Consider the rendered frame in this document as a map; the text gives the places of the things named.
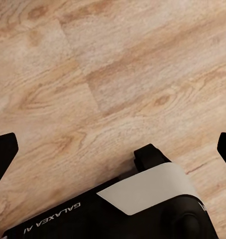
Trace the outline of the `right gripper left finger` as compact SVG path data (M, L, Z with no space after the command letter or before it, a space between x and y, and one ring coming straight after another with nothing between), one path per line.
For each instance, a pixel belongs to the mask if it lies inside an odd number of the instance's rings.
M0 135L0 180L18 152L18 143L14 132Z

